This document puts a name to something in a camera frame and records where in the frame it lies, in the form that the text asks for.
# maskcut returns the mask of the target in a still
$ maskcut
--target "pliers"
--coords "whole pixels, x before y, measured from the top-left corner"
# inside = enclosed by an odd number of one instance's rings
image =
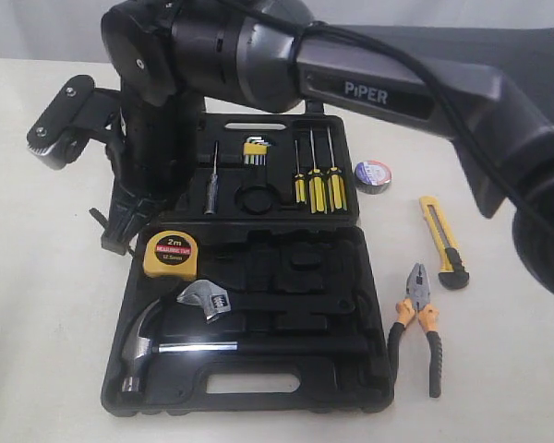
[[[441,338],[437,332],[437,316],[439,310],[430,301],[430,289],[425,265],[416,263],[406,281],[406,297],[396,305],[398,319],[390,329],[388,336],[388,356],[392,380],[395,383],[398,376],[398,354],[400,339],[404,330],[415,317],[427,334],[431,349],[431,361],[428,369],[428,395],[434,399],[441,395],[441,368],[443,351]]]

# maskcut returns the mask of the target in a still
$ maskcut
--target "gray background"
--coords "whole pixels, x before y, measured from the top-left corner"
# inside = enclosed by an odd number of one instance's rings
[[[119,0],[0,0],[0,57],[104,61],[102,14]],[[306,0],[339,24],[554,27],[554,0]]]

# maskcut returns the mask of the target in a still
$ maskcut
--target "table surface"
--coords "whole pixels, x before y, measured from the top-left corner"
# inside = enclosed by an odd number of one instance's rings
[[[385,194],[359,196],[385,330],[415,262],[433,276],[439,266],[420,196],[440,199],[471,272],[461,292],[431,278],[442,397],[428,397],[427,341],[412,327],[395,402],[382,413],[108,414],[101,384],[130,262],[100,249],[87,209],[108,208],[110,165],[94,143],[56,173],[25,146],[29,127],[76,74],[118,85],[108,65],[0,60],[0,442],[554,441],[554,296],[516,256],[512,207],[491,221],[477,213],[448,142],[334,108],[327,112],[343,118],[353,162],[380,160],[394,174]]]

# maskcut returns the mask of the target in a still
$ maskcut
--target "screwdriver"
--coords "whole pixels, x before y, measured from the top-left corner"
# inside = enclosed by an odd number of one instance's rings
[[[312,150],[312,161],[314,169],[307,173],[310,188],[310,209],[313,214],[319,212],[326,214],[326,189],[322,172],[316,164],[316,146],[314,143],[314,131],[310,128],[310,148]]]
[[[347,198],[344,193],[343,171],[334,162],[331,127],[327,126],[326,130],[329,137],[329,149],[331,150],[331,168],[326,174],[329,186],[329,202],[331,212],[337,212],[347,210]]]
[[[218,208],[218,151],[220,142],[215,142],[213,154],[213,171],[210,175],[210,182],[207,185],[207,200],[205,202],[205,215],[215,215]]]
[[[305,205],[307,203],[306,198],[306,179],[299,168],[299,146],[297,140],[295,141],[295,166],[297,174],[294,178],[295,184],[295,203],[298,205]]]

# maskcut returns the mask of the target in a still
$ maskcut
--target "tool case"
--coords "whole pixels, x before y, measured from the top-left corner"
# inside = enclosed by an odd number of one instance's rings
[[[303,173],[312,165],[309,129],[320,169],[331,167],[326,128],[343,171],[347,211],[312,214],[295,202],[295,140]],[[269,143],[264,164],[245,164],[250,137]],[[217,213],[205,215],[207,183],[219,143]],[[358,409],[375,413],[391,404],[393,384],[366,240],[359,216],[343,121],[318,113],[288,115],[205,114],[199,125],[199,168],[173,210],[138,237],[113,346],[102,385],[102,405],[116,416],[167,412]],[[279,311],[235,311],[210,324],[200,308],[173,303],[188,282],[150,278],[142,268],[146,244],[162,231],[188,233],[199,247],[198,279],[228,292],[294,301]],[[158,343],[257,342],[279,339],[297,350],[324,338],[361,338],[364,353],[201,352],[156,354],[140,393],[127,395],[121,351],[136,317],[166,297],[148,333]],[[209,393],[214,375],[290,374],[293,392]]]

